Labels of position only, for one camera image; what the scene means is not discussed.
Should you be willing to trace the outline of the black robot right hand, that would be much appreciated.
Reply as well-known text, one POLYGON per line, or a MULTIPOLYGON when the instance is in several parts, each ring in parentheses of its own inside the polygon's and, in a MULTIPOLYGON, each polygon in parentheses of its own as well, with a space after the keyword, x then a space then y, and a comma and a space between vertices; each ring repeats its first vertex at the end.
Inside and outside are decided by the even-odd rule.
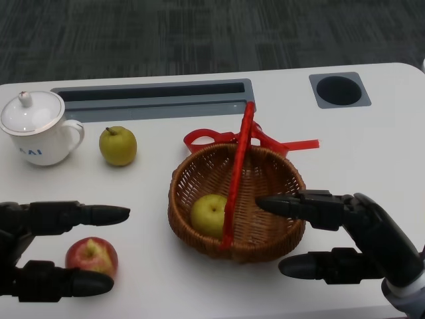
POLYGON ((314 229, 344 228, 357 246, 285 258, 278 265, 285 276, 324 280, 327 284, 359 284, 363 279, 385 278, 396 287, 405 287, 424 272, 424 263, 410 239, 366 195, 301 190, 257 197, 256 204, 277 216, 307 221, 314 229))

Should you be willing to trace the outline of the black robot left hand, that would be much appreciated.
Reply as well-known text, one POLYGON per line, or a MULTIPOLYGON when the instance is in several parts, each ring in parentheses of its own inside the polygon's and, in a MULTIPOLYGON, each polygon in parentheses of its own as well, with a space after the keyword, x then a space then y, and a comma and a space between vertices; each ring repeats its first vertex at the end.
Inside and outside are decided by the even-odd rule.
POLYGON ((52 261, 17 262, 36 236, 61 235, 78 225, 122 223, 130 210, 111 205, 85 205, 77 201, 30 204, 1 203, 1 295, 20 302, 58 302, 63 297, 105 294, 114 286, 106 275, 79 268, 60 268, 52 261))

